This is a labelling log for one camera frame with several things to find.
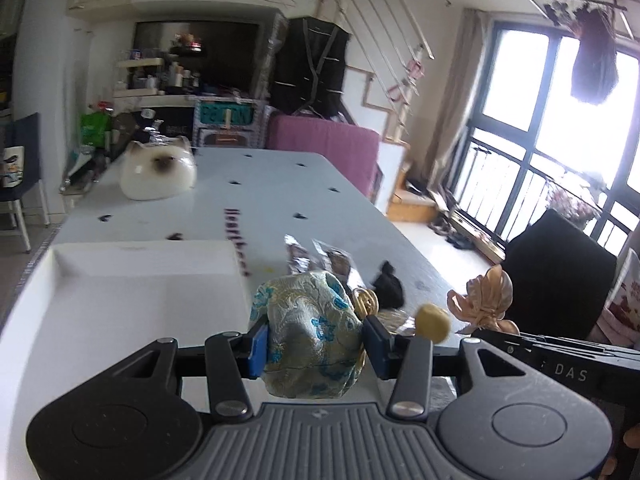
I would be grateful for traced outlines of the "yellow soft ball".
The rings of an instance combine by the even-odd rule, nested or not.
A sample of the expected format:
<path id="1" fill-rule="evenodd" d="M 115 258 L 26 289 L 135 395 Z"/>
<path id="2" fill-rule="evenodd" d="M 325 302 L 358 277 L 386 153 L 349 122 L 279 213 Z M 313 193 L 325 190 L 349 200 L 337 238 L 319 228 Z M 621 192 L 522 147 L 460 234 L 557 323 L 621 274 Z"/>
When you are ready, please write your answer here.
<path id="1" fill-rule="evenodd" d="M 450 333 L 450 316 L 434 304 L 424 304 L 416 311 L 414 328 L 416 336 L 426 338 L 433 344 L 441 344 Z"/>

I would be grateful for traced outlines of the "teal gold brocade pouch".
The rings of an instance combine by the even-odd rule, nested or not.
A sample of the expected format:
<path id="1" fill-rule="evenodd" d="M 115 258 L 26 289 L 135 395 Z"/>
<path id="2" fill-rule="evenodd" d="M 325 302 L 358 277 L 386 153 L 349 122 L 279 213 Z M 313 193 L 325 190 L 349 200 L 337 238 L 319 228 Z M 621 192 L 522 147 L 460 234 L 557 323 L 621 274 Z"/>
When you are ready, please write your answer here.
<path id="1" fill-rule="evenodd" d="M 262 381 L 282 399 L 337 399 L 363 368 L 362 322 L 341 282 L 326 271 L 261 284 L 250 325 L 268 321 Z"/>

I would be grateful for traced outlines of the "black fabric band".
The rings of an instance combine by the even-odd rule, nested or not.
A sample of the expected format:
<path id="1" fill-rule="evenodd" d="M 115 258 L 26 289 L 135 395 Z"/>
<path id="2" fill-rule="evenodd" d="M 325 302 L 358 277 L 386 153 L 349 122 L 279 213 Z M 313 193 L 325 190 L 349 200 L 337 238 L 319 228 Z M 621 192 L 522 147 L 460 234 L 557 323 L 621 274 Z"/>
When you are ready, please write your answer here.
<path id="1" fill-rule="evenodd" d="M 405 305 L 404 289 L 395 275 L 395 268 L 388 261 L 380 266 L 378 275 L 372 282 L 372 289 L 381 310 L 398 310 Z"/>

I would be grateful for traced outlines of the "clear bag brown beads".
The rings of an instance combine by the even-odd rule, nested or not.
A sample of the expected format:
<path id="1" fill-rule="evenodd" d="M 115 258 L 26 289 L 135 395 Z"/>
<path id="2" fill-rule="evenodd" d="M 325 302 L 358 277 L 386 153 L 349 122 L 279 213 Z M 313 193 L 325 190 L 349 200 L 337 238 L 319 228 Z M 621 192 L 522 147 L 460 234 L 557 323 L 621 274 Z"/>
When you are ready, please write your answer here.
<path id="1" fill-rule="evenodd" d="M 331 272 L 345 287 L 353 288 L 363 284 L 356 264 L 348 252 L 323 243 L 321 240 L 312 240 L 312 242 L 324 270 Z"/>

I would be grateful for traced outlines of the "white shallow box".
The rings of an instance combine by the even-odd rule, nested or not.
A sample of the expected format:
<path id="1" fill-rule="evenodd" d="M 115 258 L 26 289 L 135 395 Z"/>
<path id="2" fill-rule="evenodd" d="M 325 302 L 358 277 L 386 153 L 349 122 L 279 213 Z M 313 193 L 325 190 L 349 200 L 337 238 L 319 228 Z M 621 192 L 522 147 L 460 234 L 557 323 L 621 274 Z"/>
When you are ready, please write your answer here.
<path id="1" fill-rule="evenodd" d="M 40 408 L 158 338 L 183 347 L 245 330 L 250 288 L 232 245 L 50 247 L 1 333 L 1 475 L 35 478 L 25 446 Z"/>

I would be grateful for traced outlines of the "black chair near window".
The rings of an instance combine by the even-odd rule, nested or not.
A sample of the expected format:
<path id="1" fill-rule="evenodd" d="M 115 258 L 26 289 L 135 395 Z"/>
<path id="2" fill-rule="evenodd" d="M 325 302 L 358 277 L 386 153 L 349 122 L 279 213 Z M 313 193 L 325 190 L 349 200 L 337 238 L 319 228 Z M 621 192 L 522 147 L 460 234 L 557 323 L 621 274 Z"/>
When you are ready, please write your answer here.
<path id="1" fill-rule="evenodd" d="M 554 210 L 506 246 L 501 266 L 513 300 L 506 318 L 522 333 L 585 340 L 614 282 L 617 260 Z"/>

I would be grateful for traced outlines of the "white cat head ornament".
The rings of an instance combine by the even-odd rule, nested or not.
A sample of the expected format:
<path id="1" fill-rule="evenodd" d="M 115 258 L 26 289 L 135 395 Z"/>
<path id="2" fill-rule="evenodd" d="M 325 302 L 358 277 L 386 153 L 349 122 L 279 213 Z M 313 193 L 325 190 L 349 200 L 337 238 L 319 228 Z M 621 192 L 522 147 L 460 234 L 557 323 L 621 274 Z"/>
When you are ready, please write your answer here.
<path id="1" fill-rule="evenodd" d="M 130 200 L 162 200 L 194 188 L 197 175 L 191 144 L 184 136 L 160 144 L 132 141 L 119 185 Z"/>

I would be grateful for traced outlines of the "teal poison sign crate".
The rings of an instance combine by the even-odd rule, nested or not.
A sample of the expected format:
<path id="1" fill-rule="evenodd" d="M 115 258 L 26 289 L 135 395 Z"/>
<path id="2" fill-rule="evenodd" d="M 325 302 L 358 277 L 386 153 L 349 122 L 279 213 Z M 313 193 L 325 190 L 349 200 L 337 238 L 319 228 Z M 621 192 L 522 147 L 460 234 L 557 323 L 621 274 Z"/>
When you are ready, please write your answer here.
<path id="1" fill-rule="evenodd" d="M 265 103 L 199 96 L 194 100 L 192 145 L 194 148 L 264 148 Z"/>

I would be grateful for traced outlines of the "beige curtain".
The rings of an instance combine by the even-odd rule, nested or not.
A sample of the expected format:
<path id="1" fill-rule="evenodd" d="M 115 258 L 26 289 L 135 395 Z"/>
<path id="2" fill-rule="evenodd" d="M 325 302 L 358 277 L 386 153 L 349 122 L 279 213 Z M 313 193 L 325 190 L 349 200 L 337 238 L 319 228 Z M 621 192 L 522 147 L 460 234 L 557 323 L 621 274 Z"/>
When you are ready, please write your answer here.
<path id="1" fill-rule="evenodd" d="M 423 165 L 423 177 L 430 192 L 442 187 L 451 154 L 470 117 L 490 33 L 489 13 L 463 10 L 447 84 Z"/>

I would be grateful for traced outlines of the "black jacket on hanger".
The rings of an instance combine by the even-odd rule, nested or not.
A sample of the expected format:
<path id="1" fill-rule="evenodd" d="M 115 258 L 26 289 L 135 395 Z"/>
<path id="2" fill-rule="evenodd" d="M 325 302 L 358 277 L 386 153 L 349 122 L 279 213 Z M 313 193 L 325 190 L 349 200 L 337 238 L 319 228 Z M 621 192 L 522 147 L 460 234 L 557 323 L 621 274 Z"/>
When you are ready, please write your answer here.
<path id="1" fill-rule="evenodd" d="M 288 115 L 332 119 L 341 113 L 350 33 L 318 18 L 288 21 L 274 57 L 269 104 Z"/>

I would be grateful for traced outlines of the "green shopping bag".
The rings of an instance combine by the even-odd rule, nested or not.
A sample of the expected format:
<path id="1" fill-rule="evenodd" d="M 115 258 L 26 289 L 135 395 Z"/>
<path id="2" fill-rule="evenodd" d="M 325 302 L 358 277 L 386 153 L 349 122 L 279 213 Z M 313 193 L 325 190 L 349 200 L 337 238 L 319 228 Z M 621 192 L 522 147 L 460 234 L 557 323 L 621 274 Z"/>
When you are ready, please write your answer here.
<path id="1" fill-rule="evenodd" d="M 80 116 L 80 145 L 84 148 L 106 148 L 112 118 L 105 110 Z"/>

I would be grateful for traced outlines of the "white tiered shelf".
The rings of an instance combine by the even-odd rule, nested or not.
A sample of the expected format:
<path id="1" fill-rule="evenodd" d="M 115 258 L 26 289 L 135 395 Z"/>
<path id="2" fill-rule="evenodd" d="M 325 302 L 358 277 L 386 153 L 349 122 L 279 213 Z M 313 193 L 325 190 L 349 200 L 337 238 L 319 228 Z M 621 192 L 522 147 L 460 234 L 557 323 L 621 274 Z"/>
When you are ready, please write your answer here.
<path id="1" fill-rule="evenodd" d="M 192 107 L 191 72 L 164 58 L 128 58 L 114 67 L 113 101 L 123 110 Z"/>

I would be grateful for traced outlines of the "hanging dark garment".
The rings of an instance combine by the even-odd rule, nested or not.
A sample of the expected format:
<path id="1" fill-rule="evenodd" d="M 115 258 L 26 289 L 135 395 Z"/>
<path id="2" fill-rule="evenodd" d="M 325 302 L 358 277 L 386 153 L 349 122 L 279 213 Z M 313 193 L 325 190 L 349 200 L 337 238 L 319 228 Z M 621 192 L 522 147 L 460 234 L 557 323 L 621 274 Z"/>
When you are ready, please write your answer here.
<path id="1" fill-rule="evenodd" d="M 599 105 L 618 83 L 614 32 L 608 16 L 598 8 L 579 8 L 575 12 L 575 24 L 579 47 L 570 94 L 578 101 Z"/>

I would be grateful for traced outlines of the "dark blue chair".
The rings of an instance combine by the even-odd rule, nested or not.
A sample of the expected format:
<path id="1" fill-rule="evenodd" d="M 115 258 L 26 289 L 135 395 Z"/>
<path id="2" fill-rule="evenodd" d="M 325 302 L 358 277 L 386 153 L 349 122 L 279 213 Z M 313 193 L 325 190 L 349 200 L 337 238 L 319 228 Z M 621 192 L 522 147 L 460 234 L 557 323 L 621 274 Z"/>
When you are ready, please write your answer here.
<path id="1" fill-rule="evenodd" d="M 40 114 L 34 113 L 6 125 L 1 150 L 1 203 L 9 206 L 20 231 L 26 254 L 32 251 L 22 200 L 33 188 L 38 191 L 42 220 L 50 226 L 49 206 L 42 180 Z"/>

